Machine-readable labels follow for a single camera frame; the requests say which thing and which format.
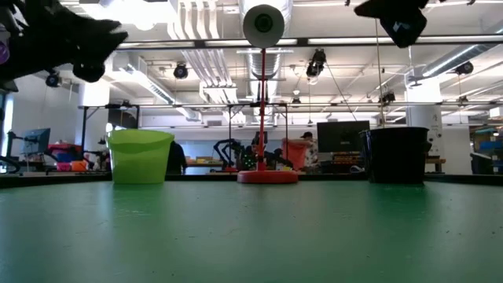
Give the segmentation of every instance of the white column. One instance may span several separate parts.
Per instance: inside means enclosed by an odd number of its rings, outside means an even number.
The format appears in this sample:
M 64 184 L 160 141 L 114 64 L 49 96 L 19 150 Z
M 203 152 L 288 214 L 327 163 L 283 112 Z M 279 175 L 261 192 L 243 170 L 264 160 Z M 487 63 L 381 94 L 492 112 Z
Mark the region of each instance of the white column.
M 440 102 L 440 85 L 437 78 L 421 80 L 416 83 L 406 82 L 406 100 L 409 102 Z M 425 127 L 428 132 L 428 141 L 433 144 L 429 156 L 443 156 L 442 140 L 442 112 L 439 105 L 434 106 L 409 106 L 406 111 L 407 126 Z
M 110 86 L 104 82 L 84 83 L 79 85 L 80 105 L 102 106 L 110 102 Z M 87 115 L 93 113 L 93 109 L 87 111 Z M 99 109 L 86 121 L 85 150 L 99 150 L 100 138 L 106 135 L 106 124 L 108 122 L 108 110 Z M 77 127 L 75 128 L 75 143 L 82 142 L 83 110 L 77 114 Z

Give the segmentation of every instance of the person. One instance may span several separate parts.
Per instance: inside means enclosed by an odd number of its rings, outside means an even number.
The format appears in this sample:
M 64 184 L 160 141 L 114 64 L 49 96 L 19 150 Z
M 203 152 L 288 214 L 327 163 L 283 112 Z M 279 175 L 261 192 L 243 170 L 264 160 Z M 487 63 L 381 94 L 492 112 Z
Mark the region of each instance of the person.
M 307 173 L 314 173 L 316 166 L 318 165 L 318 141 L 313 138 L 313 133 L 307 131 L 300 137 L 300 139 L 289 139 L 288 143 L 305 146 L 306 149 L 305 152 L 303 152 L 304 164 L 302 169 Z
M 170 155 L 167 158 L 166 175 L 184 175 L 187 170 L 187 159 L 183 148 L 176 141 L 170 145 Z

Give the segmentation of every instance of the green table surface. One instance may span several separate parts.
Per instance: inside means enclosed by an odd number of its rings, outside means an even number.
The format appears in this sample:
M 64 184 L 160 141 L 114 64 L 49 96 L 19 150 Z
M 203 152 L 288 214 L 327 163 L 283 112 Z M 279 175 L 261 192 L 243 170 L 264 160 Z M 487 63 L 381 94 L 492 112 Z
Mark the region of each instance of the green table surface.
M 0 282 L 503 282 L 503 188 L 0 190 Z

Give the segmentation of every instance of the purple object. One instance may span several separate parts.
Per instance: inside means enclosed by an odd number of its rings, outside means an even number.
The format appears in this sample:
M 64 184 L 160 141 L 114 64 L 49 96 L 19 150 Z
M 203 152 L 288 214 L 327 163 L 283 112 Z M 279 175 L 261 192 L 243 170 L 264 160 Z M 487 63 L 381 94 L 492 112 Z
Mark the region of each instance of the purple object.
M 0 42 L 0 64 L 4 64 L 10 57 L 9 47 L 4 42 Z

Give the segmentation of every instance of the white ceiling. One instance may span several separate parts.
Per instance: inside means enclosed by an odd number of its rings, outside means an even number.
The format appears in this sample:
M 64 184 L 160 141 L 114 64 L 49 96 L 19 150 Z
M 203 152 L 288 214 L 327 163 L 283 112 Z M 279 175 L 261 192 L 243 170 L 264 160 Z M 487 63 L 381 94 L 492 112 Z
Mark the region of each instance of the white ceiling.
M 309 1 L 294 1 L 294 4 L 306 4 Z M 312 3 L 328 3 L 330 1 L 311 1 Z M 237 5 L 237 1 L 220 0 L 217 2 L 220 9 L 218 13 L 218 26 L 220 35 L 226 39 L 242 37 L 239 14 L 223 13 L 229 7 Z M 495 25 L 503 19 L 503 4 L 478 4 L 473 6 L 447 6 L 424 10 L 424 15 L 428 18 L 428 26 L 423 35 L 468 35 L 482 34 L 484 30 Z M 376 22 L 373 19 L 357 17 L 352 7 L 344 6 L 319 6 L 300 7 L 294 6 L 292 22 L 290 23 L 289 36 L 291 37 L 336 37 L 336 36 L 374 36 L 376 34 Z M 134 25 L 124 25 L 123 28 L 130 34 L 128 41 L 141 40 L 170 40 L 167 35 L 166 24 L 157 24 L 150 31 L 139 31 Z M 378 27 L 379 35 L 386 35 L 384 30 Z M 413 65 L 428 64 L 438 59 L 442 55 L 450 52 L 456 46 L 413 46 Z M 340 99 L 340 93 L 336 88 L 333 79 L 325 70 L 322 72 L 319 83 L 315 86 L 308 86 L 303 70 L 306 63 L 314 53 L 313 48 L 294 48 L 293 53 L 285 54 L 281 78 L 285 79 L 279 83 L 278 100 L 290 101 L 292 91 L 300 90 L 301 99 L 307 102 L 309 94 L 311 102 L 328 102 L 332 99 Z M 244 80 L 248 78 L 248 70 L 245 65 L 244 56 L 237 54 L 237 50 L 224 50 L 227 66 L 230 70 L 232 80 L 237 84 L 238 98 L 245 98 L 248 92 L 248 83 Z M 327 61 L 332 66 L 332 72 L 336 81 L 345 94 L 350 94 L 349 101 L 366 101 L 367 95 L 374 97 L 377 92 L 372 92 L 380 81 L 393 76 L 403 67 L 409 65 L 408 50 L 401 50 L 394 46 L 381 46 L 379 48 L 379 59 L 381 67 L 385 67 L 386 73 L 379 78 L 378 56 L 376 47 L 331 47 L 325 48 Z M 175 94 L 180 93 L 185 103 L 202 103 L 199 97 L 199 79 L 189 67 L 189 77 L 183 80 L 175 80 L 172 72 L 176 62 L 184 61 L 184 57 L 179 50 L 149 51 L 140 52 L 137 55 L 143 57 L 149 67 L 149 75 L 154 76 L 163 86 Z M 498 46 L 489 52 L 472 60 L 475 65 L 475 72 L 482 70 L 492 64 L 503 61 L 503 47 Z M 295 71 L 289 66 L 295 65 Z M 159 68 L 166 68 L 166 72 L 161 74 Z M 461 92 L 474 90 L 487 86 L 488 84 L 503 79 L 503 67 L 495 68 L 490 72 L 471 79 L 461 84 Z M 448 86 L 457 80 L 454 75 L 443 75 L 445 82 L 442 86 Z M 114 82 L 116 89 L 112 89 L 114 98 L 152 98 L 153 96 L 144 88 L 132 82 Z M 402 84 L 394 88 L 397 100 L 402 100 L 405 88 Z M 442 89 L 444 98 L 449 98 L 460 93 L 458 85 Z M 477 97 L 477 100 L 487 100 L 498 95 L 503 95 L 503 90 L 488 93 Z

